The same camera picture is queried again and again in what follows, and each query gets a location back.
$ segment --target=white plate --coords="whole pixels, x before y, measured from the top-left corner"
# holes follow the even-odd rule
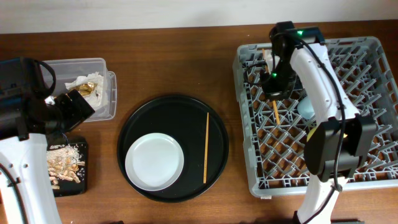
[[[151,133],[137,139],[129,148],[125,167],[137,187],[156,191],[172,185],[180,176],[184,156],[178,142],[166,134]]]

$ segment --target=dish rack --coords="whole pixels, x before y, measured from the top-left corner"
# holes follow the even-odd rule
[[[346,94],[362,116],[377,123],[365,164],[356,170],[344,190],[398,186],[398,88],[380,41],[375,37],[326,40],[330,62]],[[296,83],[289,99],[277,101],[280,125],[272,102],[261,87],[243,80],[246,67],[263,60],[262,49],[271,44],[238,48],[234,63],[236,99],[243,125],[243,149],[249,190],[255,197],[304,194],[310,178],[303,149],[315,117],[304,119],[297,111],[306,92]],[[259,80],[259,69],[249,79]]]

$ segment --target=round black tray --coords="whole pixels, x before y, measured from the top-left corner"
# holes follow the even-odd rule
[[[207,181],[203,183],[206,117],[209,112]],[[173,137],[184,153],[180,177],[166,189],[146,191],[128,178],[124,161],[130,146],[149,133]],[[221,175],[228,159],[228,134],[221,118],[208,105],[182,95],[156,98],[133,112],[123,126],[118,141],[118,162],[124,178],[140,194],[160,202],[182,202],[199,196]]]

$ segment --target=metal grid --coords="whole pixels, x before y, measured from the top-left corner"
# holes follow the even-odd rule
[[[310,173],[304,163],[303,149],[307,133],[316,127],[315,117],[307,120],[297,111],[299,101],[306,97],[305,90],[294,90],[289,99],[277,101],[280,125],[276,125],[272,103],[265,99],[262,89],[240,80],[243,79],[243,70],[261,60],[261,50],[269,47],[270,45],[241,46],[238,49],[238,60],[234,63],[235,79],[239,79],[235,82],[236,85],[239,85],[239,81],[242,83],[250,117],[248,124],[251,126],[250,140],[255,153],[257,182],[251,192],[257,197],[294,194],[298,193],[294,187],[308,185]],[[365,182],[398,179],[398,142],[395,141],[398,138],[394,137],[394,131],[398,128],[397,88],[379,41],[375,38],[328,40],[328,53],[350,100],[361,115],[370,114],[378,126],[367,161],[356,171],[347,186],[360,182],[360,185],[352,185],[356,186],[354,189],[360,189],[358,186]],[[249,80],[258,82],[259,69],[250,71]],[[372,184],[372,187],[377,187],[377,181],[374,183],[376,184]],[[285,188],[293,189],[287,192],[283,190]],[[267,191],[269,189],[281,190],[270,194]]]

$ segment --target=brown table surface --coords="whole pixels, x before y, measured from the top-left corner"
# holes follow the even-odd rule
[[[382,42],[392,72],[398,74],[398,21],[296,25],[319,26],[327,39],[375,36]],[[56,199],[62,222],[250,223],[290,219],[303,195],[260,200],[249,193],[232,73],[236,49],[243,44],[269,42],[272,26],[0,35],[0,60],[22,55],[38,60],[101,57],[118,80],[116,117],[84,123],[73,131],[86,137],[90,145],[88,191]],[[168,93],[208,103],[221,116],[229,134],[229,158],[220,179],[203,195],[173,204],[151,201],[137,193],[122,176],[116,159],[119,132],[127,117],[143,102]],[[398,188],[343,192],[332,219],[395,223],[397,207]],[[0,222],[4,223],[5,213],[0,211]]]

